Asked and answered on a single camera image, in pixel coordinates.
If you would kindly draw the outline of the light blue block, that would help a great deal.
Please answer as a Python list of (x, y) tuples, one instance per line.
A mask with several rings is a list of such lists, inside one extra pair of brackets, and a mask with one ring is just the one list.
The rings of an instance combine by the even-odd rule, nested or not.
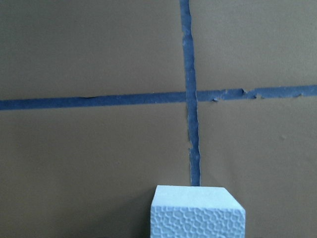
[(243, 238), (245, 225), (245, 209), (224, 187), (156, 187), (152, 238)]

